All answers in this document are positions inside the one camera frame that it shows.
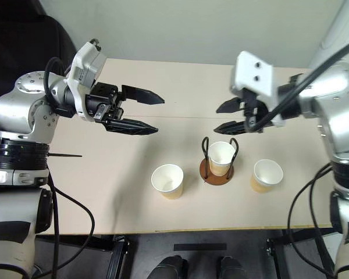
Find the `black shoe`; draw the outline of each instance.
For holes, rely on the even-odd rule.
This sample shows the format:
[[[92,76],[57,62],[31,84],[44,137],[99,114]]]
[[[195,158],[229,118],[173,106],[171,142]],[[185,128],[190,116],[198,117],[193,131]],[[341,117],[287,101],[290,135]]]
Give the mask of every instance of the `black shoe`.
[[[232,257],[220,257],[217,260],[217,279],[248,279],[242,265]]]
[[[186,279],[188,263],[180,256],[166,257],[151,271],[147,279]]]

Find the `white paper cup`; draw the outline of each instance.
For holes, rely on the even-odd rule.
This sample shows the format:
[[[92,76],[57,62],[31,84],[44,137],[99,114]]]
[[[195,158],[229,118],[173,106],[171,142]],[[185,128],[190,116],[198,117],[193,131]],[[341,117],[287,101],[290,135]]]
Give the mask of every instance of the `white paper cup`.
[[[184,172],[175,164],[158,167],[151,176],[152,186],[168,199],[177,199],[182,194]]]
[[[262,159],[257,161],[251,178],[252,189],[264,193],[271,190],[283,179],[283,170],[273,160]]]
[[[235,148],[224,141],[218,141],[208,148],[209,167],[216,176],[224,176],[230,168]]]

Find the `floor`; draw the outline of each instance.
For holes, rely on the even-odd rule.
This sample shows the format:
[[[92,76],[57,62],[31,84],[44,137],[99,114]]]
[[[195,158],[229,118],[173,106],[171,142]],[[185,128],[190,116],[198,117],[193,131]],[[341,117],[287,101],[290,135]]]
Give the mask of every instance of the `floor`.
[[[145,279],[151,270],[165,257],[180,255],[189,262],[188,279],[215,279],[216,260],[220,256],[233,256],[247,270],[251,279],[276,279],[274,261],[265,248],[267,238],[277,237],[280,231],[208,231],[208,232],[174,232],[166,234],[130,235],[129,239],[136,247],[130,279]],[[219,244],[215,251],[174,251],[174,244]],[[298,244],[299,249],[309,259],[320,264],[320,258],[314,241]],[[77,248],[62,245],[60,262],[68,259]],[[284,253],[290,272],[290,279],[325,278],[316,270],[305,264],[289,245]],[[110,253],[86,249],[73,263],[63,268],[58,279],[72,278],[106,278]],[[35,263],[48,270],[52,263],[52,244],[36,241]]]

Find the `white table surface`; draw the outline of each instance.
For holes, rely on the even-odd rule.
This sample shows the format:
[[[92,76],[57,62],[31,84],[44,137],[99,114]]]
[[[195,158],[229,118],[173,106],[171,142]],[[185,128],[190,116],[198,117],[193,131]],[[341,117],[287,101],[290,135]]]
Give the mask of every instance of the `white table surface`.
[[[146,136],[106,132],[97,123],[77,116],[60,119],[51,152],[81,154],[82,158],[49,158],[56,186],[85,204],[94,214],[95,234],[159,231],[284,228],[294,195],[328,162],[316,120],[292,119],[284,128],[235,138],[240,153],[233,179],[221,186],[204,183],[199,175],[201,141],[228,141],[213,129],[242,115],[217,115],[216,108],[232,98],[228,93],[230,66],[109,59],[102,82],[153,90],[164,105],[123,103],[127,118],[159,128]],[[282,83],[302,69],[277,69]],[[250,187],[254,163],[273,159],[284,171],[280,186],[258,194]],[[167,200],[151,186],[152,172],[165,163],[184,170],[184,192]],[[321,226],[330,226],[332,178],[322,178],[314,191],[315,213]],[[86,234],[87,214],[59,196],[61,234]],[[308,195],[297,202],[292,224],[310,227]],[[50,228],[45,233],[52,233]]]

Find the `wall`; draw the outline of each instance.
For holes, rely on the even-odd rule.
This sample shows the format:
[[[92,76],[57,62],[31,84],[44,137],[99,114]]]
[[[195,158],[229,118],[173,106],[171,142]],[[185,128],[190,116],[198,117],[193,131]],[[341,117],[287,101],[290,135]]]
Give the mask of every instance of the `wall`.
[[[339,0],[41,0],[77,48],[98,38],[110,58],[231,65],[249,50],[307,67]]]

